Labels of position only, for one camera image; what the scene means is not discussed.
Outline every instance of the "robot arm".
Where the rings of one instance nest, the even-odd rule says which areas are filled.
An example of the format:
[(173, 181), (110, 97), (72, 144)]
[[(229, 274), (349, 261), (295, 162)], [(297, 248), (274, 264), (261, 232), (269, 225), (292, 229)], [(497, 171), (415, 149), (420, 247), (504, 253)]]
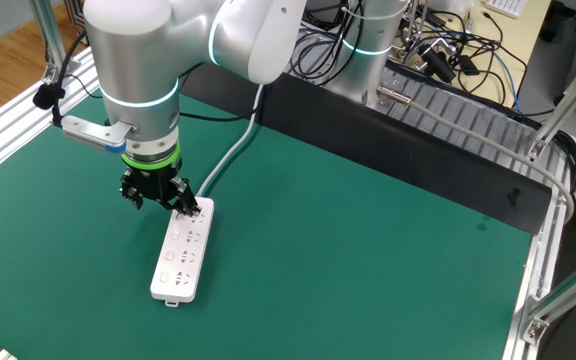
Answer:
[(69, 138), (122, 154), (122, 195), (196, 215), (179, 179), (178, 77), (211, 61), (250, 81), (274, 81), (288, 63), (306, 0), (87, 0), (86, 30), (109, 126), (72, 116)]

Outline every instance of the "green mat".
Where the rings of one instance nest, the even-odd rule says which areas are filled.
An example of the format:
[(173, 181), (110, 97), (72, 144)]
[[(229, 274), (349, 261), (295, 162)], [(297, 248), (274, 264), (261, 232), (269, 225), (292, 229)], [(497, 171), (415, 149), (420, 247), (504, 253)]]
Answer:
[[(188, 98), (184, 111), (226, 114)], [(72, 114), (101, 123), (102, 102)], [(196, 191), (247, 122), (183, 120)], [(530, 235), (259, 128), (216, 183), (197, 297), (149, 287), (169, 213), (48, 129), (0, 166), (0, 345), (20, 359), (499, 359)]]

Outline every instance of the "wire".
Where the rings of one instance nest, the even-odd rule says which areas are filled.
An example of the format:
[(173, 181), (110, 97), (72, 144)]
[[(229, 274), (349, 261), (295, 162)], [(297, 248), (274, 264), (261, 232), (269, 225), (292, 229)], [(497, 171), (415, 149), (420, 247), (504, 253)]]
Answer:
[[(359, 0), (357, 7), (359, 8), (361, 15), (363, 16), (364, 15), (364, 6), (362, 4), (362, 0)], [(344, 38), (347, 35), (348, 30), (352, 26), (352, 23), (354, 20), (355, 20), (354, 17), (352, 19), (350, 19), (350, 22), (348, 23), (348, 29), (346, 30), (346, 34), (344, 34)], [(364, 20), (359, 19), (359, 31), (357, 31), (357, 39), (355, 40), (355, 45), (352, 47), (352, 51), (350, 52), (350, 56), (348, 56), (348, 60), (346, 60), (346, 63), (341, 67), (341, 69), (339, 69), (339, 71), (337, 71), (335, 74), (333, 74), (331, 77), (329, 77), (325, 81), (317, 84), (317, 86), (322, 86), (322, 87), (326, 86), (326, 84), (328, 84), (329, 82), (334, 80), (337, 76), (339, 76), (339, 74), (341, 74), (346, 69), (346, 67), (348, 67), (348, 65), (350, 64), (350, 61), (352, 60), (353, 56), (357, 53), (357, 49), (359, 48), (359, 41), (361, 40), (361, 33), (363, 32), (363, 28), (364, 28)], [(339, 53), (340, 53), (340, 51), (337, 51), (336, 57), (339, 57)]]
[(546, 111), (541, 111), (538, 113), (532, 113), (532, 114), (522, 114), (523, 116), (539, 116), (539, 115), (546, 115), (546, 114), (550, 114), (551, 112), (555, 111), (555, 109), (550, 109), (550, 110), (546, 110)]
[[(70, 49), (68, 49), (68, 52), (66, 53), (66, 56), (64, 57), (64, 61), (61, 63), (61, 70), (59, 71), (59, 77), (57, 78), (57, 82), (55, 83), (55, 86), (58, 89), (63, 89), (64, 78), (66, 77), (66, 70), (68, 70), (68, 64), (70, 63), (70, 59), (72, 58), (72, 55), (75, 53), (77, 46), (79, 45), (81, 40), (83, 40), (84, 37), (86, 37), (86, 35), (87, 35), (86, 30), (83, 30), (81, 32), (81, 34), (79, 34), (79, 36), (77, 36), (75, 41), (73, 41), (72, 45), (70, 45)], [(61, 111), (59, 110), (59, 99), (56, 98), (55, 103), (52, 106), (52, 123), (53, 123), (53, 125), (61, 128), (61, 119), (62, 118), (63, 118), (63, 116), (61, 115)]]
[(530, 160), (524, 159), (523, 156), (516, 154), (514, 151), (500, 145), (497, 144), (496, 142), (486, 138), (485, 136), (479, 135), (473, 131), (470, 131), (468, 129), (462, 128), (461, 126), (454, 124), (446, 119), (444, 119), (443, 117), (433, 113), (432, 111), (426, 109), (425, 107), (419, 105), (418, 103), (414, 102), (414, 101), (410, 101), (410, 107), (413, 109), (416, 109), (418, 111), (420, 111), (421, 113), (427, 115), (428, 117), (432, 118), (433, 120), (437, 121), (440, 124), (443, 124), (453, 130), (459, 131), (477, 141), (480, 141), (483, 144), (486, 144), (492, 148), (494, 148), (495, 150), (511, 157), (512, 159), (516, 160), (517, 162), (520, 162), (526, 166), (528, 166), (529, 168), (535, 170), (536, 172), (540, 173), (541, 175), (543, 175), (546, 179), (550, 180), (557, 188), (559, 188), (559, 192), (564, 196), (564, 198), (566, 199), (566, 219), (565, 222), (567, 223), (568, 220), (570, 220), (572, 218), (573, 213), (575, 212), (575, 202), (572, 199), (572, 196), (570, 196), (570, 192), (568, 192), (568, 189), (566, 188), (566, 186), (559, 181), (559, 179), (557, 179), (555, 176), (553, 176), (550, 172), (548, 172), (546, 169), (542, 168), (541, 166), (533, 163)]
[(90, 91), (88, 91), (88, 89), (86, 89), (86, 85), (84, 85), (84, 82), (81, 81), (81, 79), (80, 79), (78, 76), (73, 75), (73, 74), (68, 74), (68, 75), (66, 75), (66, 77), (72, 77), (72, 78), (75, 78), (75, 80), (79, 81), (79, 83), (81, 84), (81, 87), (84, 89), (84, 91), (86, 92), (86, 94), (88, 94), (88, 96), (90, 96), (91, 98), (93, 98), (93, 99), (103, 99), (103, 96), (91, 94)]
[[(430, 27), (430, 26), (427, 26), (427, 27), (430, 28), (430, 29), (432, 29), (433, 32), (441, 33), (441, 31), (436, 30), (436, 29), (434, 29), (434, 28), (432, 28), (432, 27)], [(508, 68), (508, 66), (506, 65), (506, 63), (504, 62), (504, 60), (499, 56), (499, 54), (497, 54), (497, 53), (495, 52), (494, 48), (490, 47), (489, 44), (487, 44), (486, 42), (484, 42), (483, 40), (481, 40), (480, 37), (474, 37), (474, 36), (473, 36), (473, 39), (474, 39), (475, 41), (479, 42), (480, 44), (484, 45), (484, 47), (486, 47), (489, 51), (491, 51), (492, 54), (497, 58), (497, 60), (499, 60), (499, 62), (500, 62), (501, 65), (503, 66), (504, 70), (506, 70), (506, 73), (508, 74), (508, 79), (510, 80), (510, 88), (511, 88), (511, 90), (512, 90), (512, 96), (513, 96), (514, 99), (515, 99), (515, 106), (516, 106), (516, 108), (517, 108), (517, 112), (518, 112), (519, 114), (522, 114), (521, 106), (519, 105), (519, 98), (518, 98), (518, 96), (517, 96), (517, 90), (515, 89), (515, 82), (514, 82), (513, 79), (512, 79), (512, 74), (510, 73), (510, 69)], [(499, 47), (500, 47), (501, 49), (503, 49), (506, 53), (508, 53), (508, 55), (510, 55), (510, 56), (513, 57), (514, 59), (520, 61), (524, 66), (526, 66), (526, 69), (527, 69), (527, 65), (526, 65), (526, 63), (525, 63), (523, 60), (519, 59), (519, 58), (516, 57), (514, 54), (511, 54), (511, 53), (510, 53), (507, 49), (505, 49), (501, 44), (498, 44), (498, 45), (499, 45)]]
[[(501, 78), (501, 76), (499, 76), (499, 74), (497, 74), (494, 71), (487, 71), (487, 70), (479, 70), (480, 73), (487, 73), (489, 75), (492, 75), (494, 77), (496, 77), (499, 80), (499, 85), (501, 85), (501, 100), (499, 101), (499, 105), (504, 105), (506, 103), (506, 85), (504, 84), (504, 80)], [(461, 81), (461, 74), (463, 73), (463, 69), (459, 69), (459, 74), (457, 75), (457, 81), (459, 81), (459, 85), (465, 90), (468, 91), (469, 93), (472, 94), (472, 91), (469, 91), (468, 89), (466, 89), (466, 86), (462, 83)]]
[(218, 117), (212, 117), (212, 116), (195, 115), (195, 114), (184, 113), (181, 111), (179, 112), (179, 115), (184, 116), (184, 117), (188, 117), (188, 118), (192, 118), (192, 119), (198, 119), (198, 120), (230, 122), (230, 121), (248, 119), (248, 118), (252, 117), (254, 114), (256, 114), (257, 112), (259, 112), (258, 107), (244, 116), (235, 116), (235, 117), (229, 117), (229, 118), (218, 118)]
[(501, 27), (499, 27), (499, 24), (497, 24), (497, 22), (495, 21), (495, 19), (487, 12), (482, 11), (481, 12), (485, 18), (490, 19), (490, 21), (492, 21), (492, 23), (495, 25), (495, 27), (497, 28), (497, 30), (499, 30), (499, 43), (503, 43), (504, 42), (504, 31), (501, 30)]
[[(263, 89), (264, 89), (264, 86), (259, 85), (259, 88), (257, 89), (257, 95), (255, 96), (255, 103), (253, 105), (254, 109), (257, 109), (259, 107), (259, 102), (261, 100), (261, 94), (263, 93)], [(257, 118), (257, 112), (254, 111), (252, 113), (252, 116), (250, 117), (250, 123), (248, 124), (248, 128), (246, 129), (246, 132), (244, 132), (243, 136), (235, 143), (235, 145), (233, 145), (230, 148), (230, 150), (228, 150), (228, 152), (226, 152), (226, 155), (224, 155), (224, 157), (221, 158), (221, 160), (219, 161), (217, 166), (215, 166), (215, 168), (210, 172), (210, 175), (208, 175), (206, 180), (204, 180), (203, 184), (201, 184), (201, 187), (199, 188), (199, 191), (197, 192), (197, 196), (205, 196), (206, 195), (206, 191), (208, 191), (208, 189), (210, 188), (215, 177), (217, 175), (219, 175), (219, 173), (221, 172), (223, 167), (230, 161), (233, 154), (235, 154), (235, 152), (239, 151), (241, 146), (248, 140), (248, 137), (249, 137), (250, 133), (252, 132), (252, 129), (255, 126), (256, 118)]]
[(517, 108), (517, 112), (523, 115), (523, 113), (521, 112), (521, 106), (519, 106), (519, 98), (517, 96), (517, 90), (515, 90), (515, 82), (512, 81), (512, 74), (510, 73), (510, 69), (508, 69), (508, 66), (506, 66), (504, 60), (499, 55), (497, 55), (496, 52), (493, 51), (493, 54), (497, 57), (497, 60), (499, 60), (501, 65), (504, 67), (504, 69), (506, 69), (506, 72), (508, 73), (508, 79), (510, 80), (510, 89), (512, 90), (512, 96), (514, 96), (515, 98), (515, 107)]
[(324, 6), (324, 7), (320, 7), (320, 8), (316, 8), (316, 9), (306, 9), (305, 11), (307, 13), (316, 13), (316, 12), (322, 12), (322, 11), (328, 11), (328, 10), (332, 10), (332, 9), (339, 9), (341, 7), (343, 7), (345, 4), (340, 3), (340, 4), (336, 4), (336, 5), (330, 5), (330, 6)]

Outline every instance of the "power strip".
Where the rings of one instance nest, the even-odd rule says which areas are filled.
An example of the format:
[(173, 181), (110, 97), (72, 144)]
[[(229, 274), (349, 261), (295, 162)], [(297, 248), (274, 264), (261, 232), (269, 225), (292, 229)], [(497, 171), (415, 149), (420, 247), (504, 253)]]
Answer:
[(215, 204), (208, 198), (196, 199), (201, 207), (199, 216), (172, 212), (150, 284), (152, 297), (168, 307), (193, 301), (197, 291)]

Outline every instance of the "white power strip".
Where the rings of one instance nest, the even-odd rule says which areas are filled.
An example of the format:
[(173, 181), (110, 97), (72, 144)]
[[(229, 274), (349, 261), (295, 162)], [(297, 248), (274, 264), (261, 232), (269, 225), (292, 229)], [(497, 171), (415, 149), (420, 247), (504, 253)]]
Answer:
[(196, 199), (201, 207), (199, 216), (172, 212), (150, 284), (152, 297), (169, 307), (193, 301), (197, 291), (215, 204), (208, 198)]

